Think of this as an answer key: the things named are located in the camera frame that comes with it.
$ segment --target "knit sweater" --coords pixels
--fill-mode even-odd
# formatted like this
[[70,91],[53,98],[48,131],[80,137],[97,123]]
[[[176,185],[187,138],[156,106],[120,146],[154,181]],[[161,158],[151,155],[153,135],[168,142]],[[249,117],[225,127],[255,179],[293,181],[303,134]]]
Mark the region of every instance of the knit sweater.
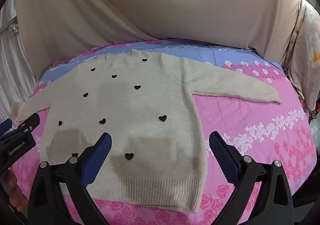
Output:
[[207,159],[192,94],[281,102],[273,87],[242,73],[132,50],[79,64],[13,111],[24,120],[50,107],[40,158],[51,165],[111,135],[111,151],[87,186],[91,197],[197,212]]

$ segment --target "blue gripper pad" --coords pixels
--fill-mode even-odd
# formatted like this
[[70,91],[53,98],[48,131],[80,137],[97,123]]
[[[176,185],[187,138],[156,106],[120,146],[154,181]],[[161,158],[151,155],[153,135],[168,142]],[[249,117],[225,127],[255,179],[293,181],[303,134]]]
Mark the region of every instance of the blue gripper pad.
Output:
[[86,188],[88,184],[93,183],[97,177],[103,162],[111,150],[112,138],[110,134],[104,133],[101,141],[98,141],[97,143],[99,144],[82,168],[81,183],[84,188]]
[[234,158],[231,156],[231,153],[227,149],[227,147],[231,146],[227,145],[223,138],[216,131],[210,134],[209,146],[227,181],[234,184],[234,186],[237,186],[240,182],[240,170]]
[[10,119],[6,119],[4,122],[0,124],[0,136],[3,136],[11,128],[12,121]]

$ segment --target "sweater cuff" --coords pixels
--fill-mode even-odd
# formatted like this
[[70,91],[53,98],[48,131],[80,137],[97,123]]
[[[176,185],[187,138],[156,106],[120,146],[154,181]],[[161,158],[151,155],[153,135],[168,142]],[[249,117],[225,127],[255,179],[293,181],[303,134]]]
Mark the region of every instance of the sweater cuff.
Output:
[[23,108],[24,104],[25,102],[11,102],[9,116],[12,120],[15,120],[19,116],[19,112]]

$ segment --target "logo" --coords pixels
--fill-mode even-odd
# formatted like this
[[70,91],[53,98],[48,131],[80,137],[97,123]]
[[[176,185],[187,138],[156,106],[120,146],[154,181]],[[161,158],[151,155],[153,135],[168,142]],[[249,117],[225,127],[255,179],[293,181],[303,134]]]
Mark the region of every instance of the logo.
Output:
[[9,152],[9,156],[11,156],[15,151],[17,151],[19,148],[21,148],[23,145],[25,145],[25,143],[26,143],[25,141],[22,141],[22,143],[20,143],[18,146],[13,148],[13,150]]

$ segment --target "white curtain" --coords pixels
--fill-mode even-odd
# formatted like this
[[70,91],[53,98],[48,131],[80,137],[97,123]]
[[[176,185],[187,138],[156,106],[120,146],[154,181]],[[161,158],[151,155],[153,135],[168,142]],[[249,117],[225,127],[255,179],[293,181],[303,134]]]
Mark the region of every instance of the white curtain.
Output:
[[26,59],[16,17],[16,0],[7,0],[0,11],[0,123],[9,118],[12,101],[26,100],[36,86],[36,79]]

